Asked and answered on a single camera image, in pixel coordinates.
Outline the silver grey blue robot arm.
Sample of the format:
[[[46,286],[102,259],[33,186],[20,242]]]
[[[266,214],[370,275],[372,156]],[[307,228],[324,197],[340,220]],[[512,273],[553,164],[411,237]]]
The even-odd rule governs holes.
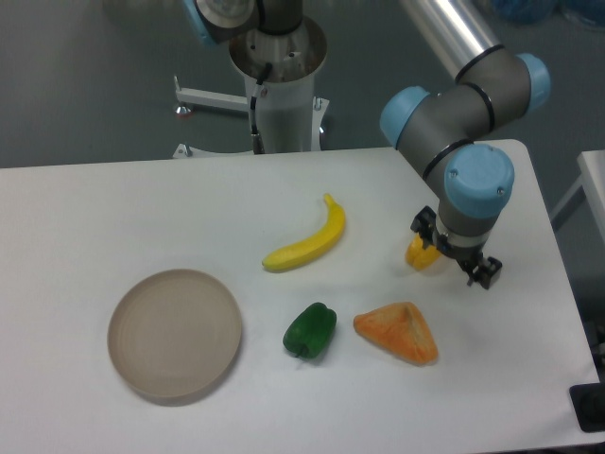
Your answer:
[[[320,26],[299,1],[186,1],[195,35],[226,44],[245,80],[242,109],[254,154],[308,151],[319,141],[314,78],[327,54]],[[469,1],[406,1],[404,10],[455,80],[432,95],[412,86],[380,115],[380,129],[438,199],[411,228],[423,249],[458,262],[471,283],[488,288],[499,260],[483,253],[508,203],[514,169],[506,153],[480,138],[542,106],[551,80],[545,64],[515,55]]]

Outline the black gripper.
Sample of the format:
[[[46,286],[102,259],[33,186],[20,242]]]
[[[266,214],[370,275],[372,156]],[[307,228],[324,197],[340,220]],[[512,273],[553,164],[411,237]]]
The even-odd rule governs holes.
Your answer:
[[[489,289],[502,270],[500,260],[483,254],[490,232],[479,236],[462,236],[436,227],[436,219],[433,209],[425,206],[412,220],[410,229],[421,239],[423,248],[436,247],[441,254],[458,261],[459,267],[468,276],[468,287],[478,284]]]

